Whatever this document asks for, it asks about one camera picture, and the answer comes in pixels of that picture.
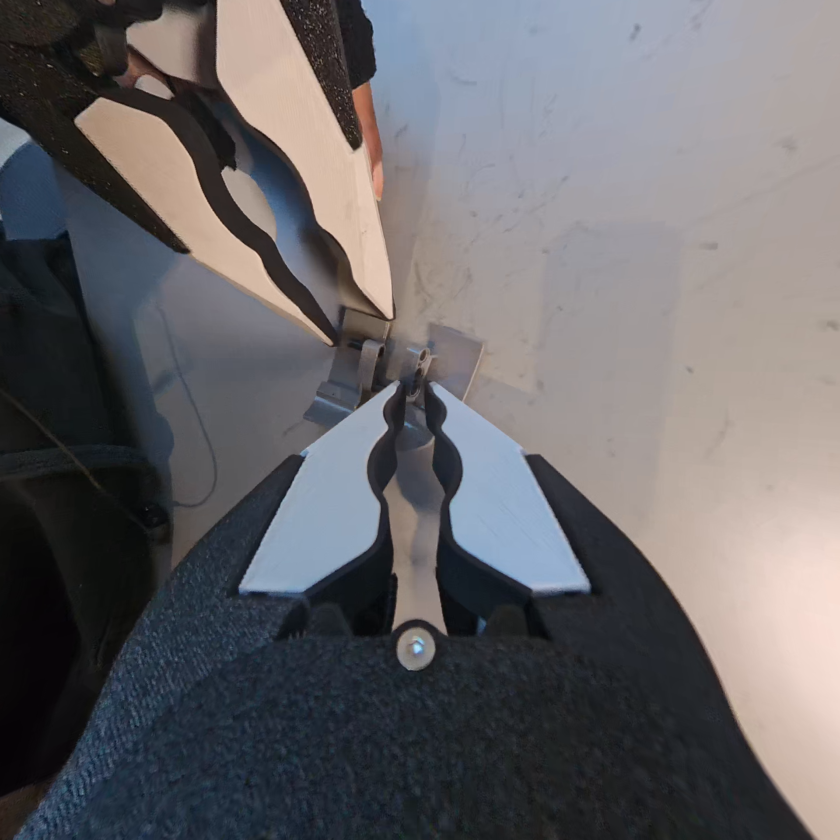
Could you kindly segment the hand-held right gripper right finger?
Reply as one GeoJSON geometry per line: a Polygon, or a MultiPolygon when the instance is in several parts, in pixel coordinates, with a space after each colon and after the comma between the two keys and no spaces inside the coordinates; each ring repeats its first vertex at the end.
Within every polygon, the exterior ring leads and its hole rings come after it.
{"type": "Polygon", "coordinates": [[[591,593],[522,446],[441,384],[427,385],[425,408],[455,561],[525,596],[591,593]]]}

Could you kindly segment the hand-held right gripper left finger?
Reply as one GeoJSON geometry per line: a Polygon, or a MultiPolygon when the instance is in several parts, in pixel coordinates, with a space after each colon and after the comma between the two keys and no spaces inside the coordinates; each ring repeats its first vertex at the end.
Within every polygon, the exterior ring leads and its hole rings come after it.
{"type": "Polygon", "coordinates": [[[391,383],[301,453],[240,595],[315,596],[383,545],[405,408],[404,385],[391,383]]]}

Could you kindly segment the grey fabric seat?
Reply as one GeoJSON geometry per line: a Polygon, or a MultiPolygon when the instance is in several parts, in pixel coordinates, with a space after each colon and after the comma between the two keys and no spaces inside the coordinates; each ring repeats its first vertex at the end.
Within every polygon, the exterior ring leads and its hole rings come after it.
{"type": "Polygon", "coordinates": [[[22,129],[1,120],[1,221],[5,239],[53,239],[67,214],[51,158],[22,129]]]}

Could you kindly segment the grey desk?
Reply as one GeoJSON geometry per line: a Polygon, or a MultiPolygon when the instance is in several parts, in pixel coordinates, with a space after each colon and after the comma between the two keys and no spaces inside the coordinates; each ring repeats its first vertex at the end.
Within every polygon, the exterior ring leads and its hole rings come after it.
{"type": "Polygon", "coordinates": [[[365,2],[396,327],[486,343],[591,593],[441,535],[434,447],[315,596],[238,585],[330,352],[58,177],[164,391],[183,559],[25,830],[838,838],[838,2],[365,2]]]}

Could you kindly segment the person's left hand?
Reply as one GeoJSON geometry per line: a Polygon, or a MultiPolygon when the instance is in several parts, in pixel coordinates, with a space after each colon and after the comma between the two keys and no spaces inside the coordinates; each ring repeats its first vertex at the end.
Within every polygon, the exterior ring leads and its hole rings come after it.
{"type": "Polygon", "coordinates": [[[360,125],[360,131],[371,164],[371,180],[375,198],[381,201],[384,190],[384,167],[382,139],[375,114],[371,83],[358,86],[352,91],[353,105],[360,125]]]}

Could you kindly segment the person's black hoodie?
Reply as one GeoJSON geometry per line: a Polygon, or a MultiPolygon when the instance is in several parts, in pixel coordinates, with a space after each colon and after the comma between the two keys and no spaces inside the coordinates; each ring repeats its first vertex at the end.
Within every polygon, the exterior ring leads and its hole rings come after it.
{"type": "Polygon", "coordinates": [[[167,536],[68,234],[2,239],[1,791],[54,777],[154,590],[167,536]]]}

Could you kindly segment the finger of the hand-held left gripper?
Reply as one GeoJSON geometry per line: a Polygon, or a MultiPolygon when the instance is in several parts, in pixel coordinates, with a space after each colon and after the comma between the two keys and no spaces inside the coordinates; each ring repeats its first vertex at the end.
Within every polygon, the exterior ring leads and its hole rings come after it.
{"type": "Polygon", "coordinates": [[[220,166],[188,111],[162,98],[98,98],[74,123],[197,263],[336,345],[331,320],[277,248],[266,195],[250,174],[220,166]]]}
{"type": "Polygon", "coordinates": [[[345,136],[282,3],[217,2],[215,67],[239,117],[295,168],[316,223],[341,247],[361,295],[393,320],[368,152],[345,136]]]}

